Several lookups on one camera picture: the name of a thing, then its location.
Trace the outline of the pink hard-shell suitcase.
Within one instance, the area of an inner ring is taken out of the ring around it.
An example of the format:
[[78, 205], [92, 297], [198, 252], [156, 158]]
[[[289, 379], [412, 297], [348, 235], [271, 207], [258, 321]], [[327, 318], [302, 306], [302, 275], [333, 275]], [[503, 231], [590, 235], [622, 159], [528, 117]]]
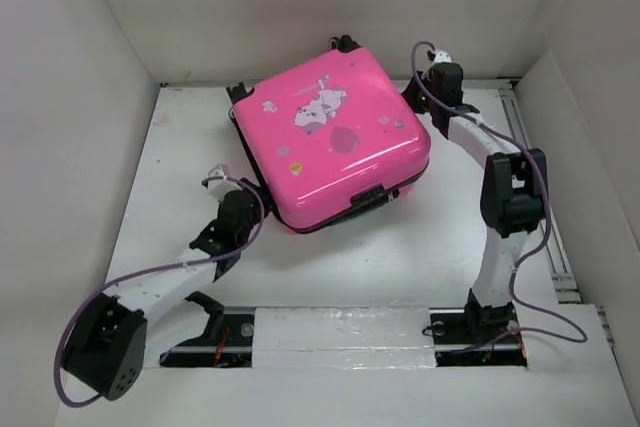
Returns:
[[230, 116], [272, 212], [299, 234], [395, 200], [426, 171], [431, 138], [381, 65], [349, 35], [248, 88]]

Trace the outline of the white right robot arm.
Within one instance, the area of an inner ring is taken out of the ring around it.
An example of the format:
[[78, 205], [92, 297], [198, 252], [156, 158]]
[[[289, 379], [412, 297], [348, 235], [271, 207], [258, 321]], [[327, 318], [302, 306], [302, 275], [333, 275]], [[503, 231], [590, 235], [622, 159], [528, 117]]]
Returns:
[[447, 140], [483, 168], [480, 213], [486, 243], [480, 271], [464, 314], [454, 326], [483, 341], [513, 318], [513, 275], [530, 234], [545, 219], [546, 157], [490, 127], [479, 110], [463, 102], [462, 68], [452, 62], [416, 70], [402, 92], [416, 114], [428, 114]]

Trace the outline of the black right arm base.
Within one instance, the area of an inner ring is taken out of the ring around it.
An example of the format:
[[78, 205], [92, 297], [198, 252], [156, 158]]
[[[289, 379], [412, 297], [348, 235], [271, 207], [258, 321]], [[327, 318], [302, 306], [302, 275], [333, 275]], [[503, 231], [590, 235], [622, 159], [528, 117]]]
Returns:
[[526, 367], [519, 335], [495, 342], [505, 331], [505, 327], [488, 327], [473, 333], [462, 308], [432, 309], [422, 335], [433, 341], [437, 367]]

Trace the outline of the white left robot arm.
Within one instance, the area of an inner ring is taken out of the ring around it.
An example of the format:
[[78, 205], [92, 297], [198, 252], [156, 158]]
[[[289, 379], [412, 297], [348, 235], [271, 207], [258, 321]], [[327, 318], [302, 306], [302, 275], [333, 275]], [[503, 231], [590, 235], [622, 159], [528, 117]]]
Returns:
[[219, 203], [217, 216], [188, 245], [181, 260], [117, 277], [96, 288], [64, 328], [54, 356], [54, 386], [68, 407], [82, 408], [62, 385], [63, 373], [115, 401], [141, 374], [147, 334], [180, 303], [202, 299], [260, 233], [268, 210], [256, 187], [241, 181]]

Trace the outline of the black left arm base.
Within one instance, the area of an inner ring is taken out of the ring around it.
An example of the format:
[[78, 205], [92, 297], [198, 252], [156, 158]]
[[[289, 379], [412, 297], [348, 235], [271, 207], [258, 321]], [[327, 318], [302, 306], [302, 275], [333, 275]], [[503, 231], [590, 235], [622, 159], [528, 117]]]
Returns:
[[225, 307], [196, 291], [186, 298], [207, 314], [198, 335], [187, 337], [159, 357], [165, 368], [251, 368], [256, 309]]

